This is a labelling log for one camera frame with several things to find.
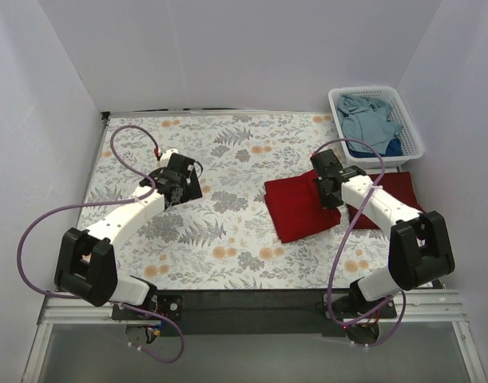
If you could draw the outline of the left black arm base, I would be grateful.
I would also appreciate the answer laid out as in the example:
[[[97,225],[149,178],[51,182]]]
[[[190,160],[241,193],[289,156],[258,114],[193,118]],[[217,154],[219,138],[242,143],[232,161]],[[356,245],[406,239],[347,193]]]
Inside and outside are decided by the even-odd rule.
[[[142,305],[137,306],[139,310],[146,310],[165,316],[173,321],[181,318],[183,298],[177,294],[153,294],[146,298]],[[113,305],[111,313],[113,320],[145,320],[148,318],[155,319],[149,314],[142,314],[134,310],[125,308],[119,304]]]

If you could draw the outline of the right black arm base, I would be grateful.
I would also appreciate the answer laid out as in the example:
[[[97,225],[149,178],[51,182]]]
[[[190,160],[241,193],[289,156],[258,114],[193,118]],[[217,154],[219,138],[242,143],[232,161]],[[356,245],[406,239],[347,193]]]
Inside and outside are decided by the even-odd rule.
[[[331,307],[333,314],[340,321],[346,321],[365,315],[366,312],[374,309],[379,303],[384,301],[384,298],[373,302],[365,302],[360,305],[355,302],[351,302],[348,294],[336,294],[331,298]],[[369,314],[365,319],[394,319],[397,317],[397,311],[394,303],[387,303],[382,306],[377,312]]]

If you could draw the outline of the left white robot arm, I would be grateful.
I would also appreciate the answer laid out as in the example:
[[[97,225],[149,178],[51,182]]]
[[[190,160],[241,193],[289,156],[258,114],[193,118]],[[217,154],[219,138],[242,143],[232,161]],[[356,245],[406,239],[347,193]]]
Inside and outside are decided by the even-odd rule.
[[[156,287],[120,274],[116,252],[148,221],[168,208],[202,197],[196,170],[200,163],[168,150],[160,167],[142,179],[129,202],[80,231],[69,229],[62,238],[54,276],[57,288],[94,306],[127,303],[139,318],[151,318],[158,308]]]

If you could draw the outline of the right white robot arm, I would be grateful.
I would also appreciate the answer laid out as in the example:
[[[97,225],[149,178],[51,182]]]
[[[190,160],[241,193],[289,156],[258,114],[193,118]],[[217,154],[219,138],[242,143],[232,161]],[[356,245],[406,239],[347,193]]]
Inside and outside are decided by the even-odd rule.
[[[345,168],[331,150],[311,156],[323,207],[355,207],[387,235],[387,265],[351,283],[346,297],[331,307],[367,317],[402,290],[413,290],[454,272],[446,221],[436,211],[422,212],[384,191],[356,166]]]

